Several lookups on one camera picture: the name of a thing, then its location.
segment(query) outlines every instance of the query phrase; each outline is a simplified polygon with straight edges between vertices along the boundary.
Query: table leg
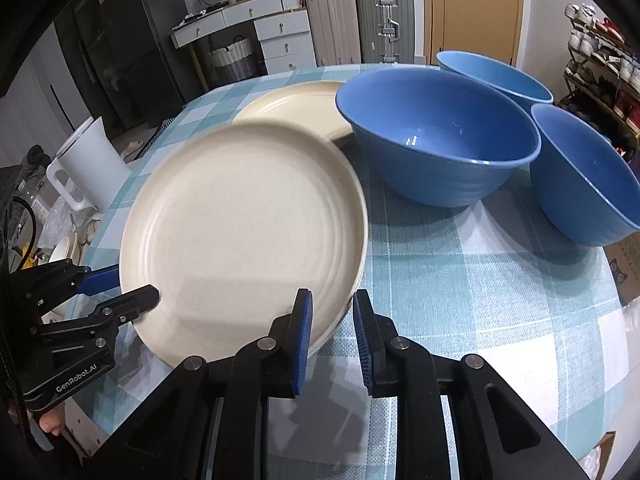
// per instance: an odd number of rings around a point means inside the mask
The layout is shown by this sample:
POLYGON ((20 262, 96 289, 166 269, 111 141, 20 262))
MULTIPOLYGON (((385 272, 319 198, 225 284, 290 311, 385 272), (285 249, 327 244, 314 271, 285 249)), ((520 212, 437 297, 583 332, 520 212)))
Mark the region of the table leg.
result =
POLYGON ((189 43, 187 45, 187 50, 189 51, 189 55, 191 56, 191 62, 193 63, 193 67, 196 69, 196 74, 198 74, 198 79, 200 80, 200 85, 205 92, 209 91, 209 85, 207 85, 207 80, 204 79, 204 74, 202 72, 202 67, 200 66, 200 62, 198 61, 198 56, 196 56, 196 51, 193 49, 193 44, 189 43))

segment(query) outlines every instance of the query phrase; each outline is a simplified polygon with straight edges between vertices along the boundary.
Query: kettle handle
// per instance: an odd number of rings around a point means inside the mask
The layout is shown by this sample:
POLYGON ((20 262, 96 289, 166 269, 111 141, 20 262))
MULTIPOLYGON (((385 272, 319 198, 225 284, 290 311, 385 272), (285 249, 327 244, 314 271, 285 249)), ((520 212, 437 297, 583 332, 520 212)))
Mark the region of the kettle handle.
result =
POLYGON ((65 168, 62 167, 62 164, 60 164, 60 161, 56 157, 51 161, 51 164, 47 166, 47 178, 49 179, 49 182, 52 184, 52 186, 56 188, 56 191, 60 193, 60 196, 66 200, 66 203, 69 204, 71 209, 73 209, 74 211, 81 211, 82 209, 86 209, 88 207, 95 207, 91 202, 89 202, 84 193, 82 194, 82 200, 80 202, 74 199, 71 196, 71 193, 69 193, 62 185, 62 182, 58 180, 57 174, 59 171, 64 171, 66 173, 65 168))

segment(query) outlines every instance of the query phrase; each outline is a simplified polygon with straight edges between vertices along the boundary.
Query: laundry basket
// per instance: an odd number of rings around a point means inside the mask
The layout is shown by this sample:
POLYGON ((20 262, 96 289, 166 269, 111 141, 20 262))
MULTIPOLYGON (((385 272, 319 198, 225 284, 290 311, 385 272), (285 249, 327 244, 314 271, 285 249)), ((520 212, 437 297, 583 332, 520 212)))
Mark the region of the laundry basket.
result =
POLYGON ((236 41, 211 53, 213 66, 224 84, 258 75, 258 61, 249 39, 236 41))

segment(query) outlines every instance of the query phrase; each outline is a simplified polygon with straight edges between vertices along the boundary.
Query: silver suitcase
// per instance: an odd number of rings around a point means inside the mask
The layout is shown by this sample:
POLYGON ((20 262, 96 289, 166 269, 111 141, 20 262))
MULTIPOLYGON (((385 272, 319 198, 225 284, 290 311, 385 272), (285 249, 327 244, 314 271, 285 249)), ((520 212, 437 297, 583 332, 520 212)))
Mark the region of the silver suitcase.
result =
POLYGON ((356 0, 306 0, 318 66, 360 63, 356 0))
POLYGON ((365 63, 415 62, 414 0, 357 0, 365 63))

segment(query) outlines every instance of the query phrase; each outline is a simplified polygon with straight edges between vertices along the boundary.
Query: bowl rim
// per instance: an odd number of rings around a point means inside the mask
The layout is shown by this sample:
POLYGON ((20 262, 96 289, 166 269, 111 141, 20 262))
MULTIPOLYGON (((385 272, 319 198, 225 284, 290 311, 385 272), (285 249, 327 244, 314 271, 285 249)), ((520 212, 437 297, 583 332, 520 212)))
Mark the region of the bowl rim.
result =
POLYGON ((478 80, 474 79, 474 78, 469 78, 465 75, 462 74, 458 74, 455 72, 446 72, 444 70, 425 70, 423 66, 411 66, 411 65, 404 65, 401 69, 402 70, 410 70, 413 72, 418 72, 420 71, 421 73, 427 73, 429 75, 436 75, 436 74, 442 74, 443 77, 450 77, 453 79, 458 78, 460 81, 463 82, 467 82, 467 83, 471 83, 473 85, 477 85, 480 88, 482 88, 483 90, 488 91, 489 93, 493 93, 495 96, 498 97, 498 99, 502 99, 503 102, 507 103, 508 106, 512 106, 517 108, 517 111, 520 113, 520 115, 522 117, 524 117, 530 124, 530 126, 532 127, 533 132, 535 133, 536 136, 536 147, 535 149, 533 149, 533 151, 531 153, 529 153, 529 155, 524 156, 522 158, 516 158, 516 159, 511 159, 511 160, 481 160, 481 159, 475 159, 475 158, 466 158, 464 156, 457 156, 457 155, 443 155, 441 153, 433 153, 430 150, 425 150, 423 148, 415 148, 413 146, 407 146, 402 142, 399 142, 397 139, 393 139, 387 135, 385 135, 384 133, 381 133, 380 130, 371 130, 370 128, 366 128, 364 126, 362 126, 362 124, 360 124, 358 121, 350 118, 347 116, 347 114, 341 109, 340 106, 340 96, 344 95, 344 89, 345 87, 348 88, 348 83, 350 80, 354 80, 357 78, 369 78, 369 77, 373 77, 376 74, 379 73, 383 73, 383 72, 388 72, 389 70, 398 70, 398 66, 391 66, 388 68, 381 68, 378 70, 373 70, 371 72, 363 72, 360 73, 356 76, 354 76, 353 78, 347 80, 344 82, 344 84, 338 89, 338 91, 335 94, 335 106, 338 108, 338 111, 340 112, 340 114, 353 126, 357 127, 359 130, 362 130, 364 132, 370 132, 371 134, 379 137, 380 139, 386 140, 387 142, 391 142, 392 144, 394 144, 395 146, 398 146, 399 148, 402 148, 404 150, 407 150, 409 152, 412 153, 420 153, 423 155, 429 155, 429 156, 433 156, 435 158, 440 158, 442 160, 450 160, 453 162, 458 162, 460 164, 470 164, 472 166, 482 166, 482 167, 486 167, 486 168, 499 168, 499 169, 508 169, 508 168, 518 168, 519 166, 523 166, 524 164, 528 164, 530 163, 532 160, 535 160, 536 157, 540 154, 540 149, 542 148, 542 139, 540 138, 540 132, 538 131, 538 126, 536 125, 536 123, 534 122, 533 118, 531 117, 531 115, 529 115, 528 113, 526 113, 526 111, 524 111, 522 109, 521 106, 519 106, 516 102, 514 102, 512 99, 509 99, 505 94, 503 94, 502 92, 500 92, 499 90, 482 84, 481 82, 479 82, 478 80))
POLYGON ((481 54, 475 54, 474 52, 466 52, 464 50, 442 50, 440 52, 438 52, 436 54, 436 59, 438 60, 438 63, 442 63, 444 65, 446 65, 447 67, 449 67, 450 69, 452 69, 454 72, 465 75, 471 79, 474 79, 476 81, 479 81, 481 83, 487 84, 489 86, 491 86, 492 88, 497 88, 500 89, 502 92, 505 92, 507 94, 516 96, 516 97, 520 97, 522 99, 526 99, 528 101, 532 101, 535 104, 552 104, 554 102, 554 95, 551 93, 551 90, 549 90, 549 88, 547 88, 546 86, 544 86, 540 81, 538 81, 536 78, 530 76, 529 74, 527 74, 526 72, 523 72, 522 70, 518 70, 516 67, 511 66, 510 64, 504 63, 503 61, 500 61, 498 59, 494 59, 493 57, 488 57, 488 56, 482 56, 481 54), (541 88, 545 89, 546 94, 548 95, 547 99, 539 99, 537 97, 531 97, 528 95, 524 95, 521 94, 519 92, 516 92, 515 90, 510 90, 508 88, 505 88, 504 86, 500 86, 497 85, 495 83, 491 83, 490 81, 485 81, 484 79, 480 79, 479 77, 473 76, 471 74, 459 71, 455 68, 453 68, 451 65, 443 62, 440 60, 440 54, 442 54, 443 56, 446 56, 447 54, 462 54, 464 56, 471 56, 471 57, 481 57, 483 59, 487 59, 493 63, 497 63, 497 64, 501 64, 504 65, 507 68, 510 68, 511 70, 515 70, 516 72, 521 73, 523 76, 525 76, 527 79, 532 80, 533 82, 537 83, 541 88))
MULTIPOLYGON (((601 197, 601 199, 603 199, 610 206, 610 208, 612 208, 616 213, 618 213, 618 215, 620 215, 620 217, 623 218, 625 220, 625 222, 629 226, 633 227, 636 231, 640 231, 640 225, 638 225, 635 222, 633 222, 632 220, 630 220, 628 216, 626 216, 622 211, 620 211, 620 209, 618 209, 615 205, 613 205, 611 203, 611 200, 609 200, 606 196, 604 196, 602 194, 602 192, 597 187, 595 187, 593 185, 593 182, 591 182, 591 180, 589 180, 588 177, 585 176, 585 174, 571 161, 571 159, 569 159, 564 154, 564 151, 560 149, 560 147, 554 142, 554 140, 551 139, 551 137, 549 137, 546 134, 546 132, 543 130, 542 126, 540 126, 540 124, 538 123, 538 120, 534 117, 534 112, 537 112, 540 109, 550 109, 550 108, 555 110, 554 113, 559 113, 560 115, 565 115, 565 116, 569 117, 570 120, 572 120, 572 121, 579 121, 579 123, 581 123, 580 126, 582 126, 583 128, 585 128, 588 131, 588 135, 590 135, 592 137, 596 136, 598 138, 598 140, 596 142, 602 143, 602 145, 606 146, 608 150, 613 150, 613 147, 596 130, 594 130, 591 126, 589 126, 587 123, 585 123, 580 118, 574 116, 572 113, 567 112, 566 110, 562 110, 562 108, 559 108, 559 107, 557 107, 555 105, 547 105, 547 104, 542 104, 542 103, 535 104, 535 105, 533 105, 531 107, 531 116, 533 117, 533 120, 535 121, 536 125, 538 126, 538 129, 540 130, 540 134, 545 136, 546 140, 549 141, 549 143, 554 147, 556 152, 558 152, 562 156, 562 158, 564 158, 564 160, 575 170, 575 172, 584 179, 584 181, 591 187, 591 189, 593 189, 601 197)), ((640 188, 640 182, 638 182, 638 179, 636 178, 634 172, 631 170, 629 165, 622 159, 621 156, 618 156, 618 158, 620 159, 620 162, 622 162, 622 164, 624 164, 624 166, 626 167, 626 170, 622 170, 622 171, 628 171, 631 174, 631 177, 633 177, 633 180, 636 182, 636 186, 640 188)))

